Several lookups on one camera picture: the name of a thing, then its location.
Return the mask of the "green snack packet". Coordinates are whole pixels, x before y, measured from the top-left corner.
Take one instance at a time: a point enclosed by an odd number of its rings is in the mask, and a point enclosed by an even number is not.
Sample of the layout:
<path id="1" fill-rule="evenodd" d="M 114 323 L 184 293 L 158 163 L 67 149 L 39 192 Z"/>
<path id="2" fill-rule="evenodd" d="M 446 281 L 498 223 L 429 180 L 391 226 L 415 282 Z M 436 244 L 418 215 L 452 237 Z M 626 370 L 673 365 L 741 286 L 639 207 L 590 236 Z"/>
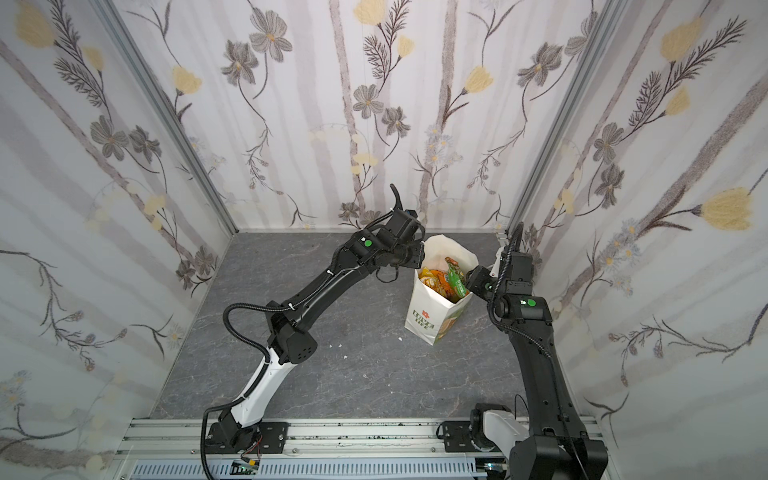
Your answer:
<path id="1" fill-rule="evenodd" d="M 446 257 L 445 261 L 448 265 L 448 271 L 445 274 L 446 280 L 453 291 L 452 297 L 456 301 L 465 298 L 469 291 L 465 285 L 465 277 L 463 270 L 459 263 L 451 257 Z"/>

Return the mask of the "yellow snack packet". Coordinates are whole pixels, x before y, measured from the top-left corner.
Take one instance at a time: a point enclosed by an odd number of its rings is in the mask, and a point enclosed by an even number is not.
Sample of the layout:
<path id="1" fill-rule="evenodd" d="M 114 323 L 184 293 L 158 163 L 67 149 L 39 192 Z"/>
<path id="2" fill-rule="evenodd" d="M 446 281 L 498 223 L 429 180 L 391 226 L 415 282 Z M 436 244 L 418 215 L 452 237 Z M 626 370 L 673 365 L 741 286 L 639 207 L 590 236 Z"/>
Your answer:
<path id="1" fill-rule="evenodd" d="M 441 270 L 422 268 L 418 272 L 418 278 L 422 284 L 432 289 L 443 298 L 456 303 L 458 296 L 450 284 L 447 273 Z"/>

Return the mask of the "white floral paper bag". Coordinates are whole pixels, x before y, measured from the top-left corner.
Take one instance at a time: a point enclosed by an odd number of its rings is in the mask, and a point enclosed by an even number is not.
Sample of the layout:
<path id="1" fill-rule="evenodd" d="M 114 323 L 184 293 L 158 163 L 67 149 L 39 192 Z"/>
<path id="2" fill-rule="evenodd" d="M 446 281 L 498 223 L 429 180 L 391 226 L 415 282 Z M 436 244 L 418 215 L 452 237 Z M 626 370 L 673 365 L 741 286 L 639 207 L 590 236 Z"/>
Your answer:
<path id="1" fill-rule="evenodd" d="M 420 269 L 413 277 L 413 291 L 405 319 L 405 328 L 417 337 L 434 345 L 445 336 L 459 316 L 466 310 L 471 293 L 453 303 L 432 289 L 426 287 L 418 278 L 422 268 L 441 270 L 447 273 L 446 257 L 456 260 L 464 275 L 479 265 L 476 255 L 460 243 L 445 235 L 428 238 L 424 244 L 425 258 Z"/>

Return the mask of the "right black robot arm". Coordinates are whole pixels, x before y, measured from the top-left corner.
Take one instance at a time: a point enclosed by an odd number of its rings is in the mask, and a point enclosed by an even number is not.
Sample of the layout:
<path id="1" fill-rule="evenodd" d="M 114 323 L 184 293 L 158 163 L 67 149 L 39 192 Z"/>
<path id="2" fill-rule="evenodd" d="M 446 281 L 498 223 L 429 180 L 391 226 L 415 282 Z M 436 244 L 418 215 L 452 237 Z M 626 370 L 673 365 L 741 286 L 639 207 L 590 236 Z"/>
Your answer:
<path id="1" fill-rule="evenodd" d="M 535 266 L 521 249 L 523 230 L 518 223 L 509 233 L 496 274 L 476 267 L 465 284 L 485 301 L 491 323 L 514 348 L 528 422 L 504 405 L 479 403 L 468 422 L 444 421 L 436 436 L 449 453 L 499 451 L 508 479 L 600 479 L 608 450 L 590 438 L 567 390 L 549 306 L 533 293 Z"/>

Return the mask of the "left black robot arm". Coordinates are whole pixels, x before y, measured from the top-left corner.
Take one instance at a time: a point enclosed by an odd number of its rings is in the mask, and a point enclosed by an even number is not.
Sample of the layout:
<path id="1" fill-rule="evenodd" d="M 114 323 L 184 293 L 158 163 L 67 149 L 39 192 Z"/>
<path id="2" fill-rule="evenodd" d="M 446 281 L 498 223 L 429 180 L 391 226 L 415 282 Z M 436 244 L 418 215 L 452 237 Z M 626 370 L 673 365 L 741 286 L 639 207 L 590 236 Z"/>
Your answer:
<path id="1" fill-rule="evenodd" d="M 328 267 L 298 294 L 281 303 L 262 306 L 239 302 L 225 308 L 222 321 L 228 333 L 259 351 L 262 360 L 235 400 L 205 410 L 200 436 L 202 459 L 218 451 L 246 450 L 258 441 L 267 406 L 288 374 L 316 352 L 318 343 L 310 329 L 336 300 L 358 282 L 378 276 L 385 267 L 421 267 L 424 226 L 416 211 L 403 207 L 396 186 L 390 189 L 395 199 L 391 211 L 351 234 L 334 251 Z M 266 315 L 269 337 L 265 345 L 234 328 L 231 314 L 236 310 Z"/>

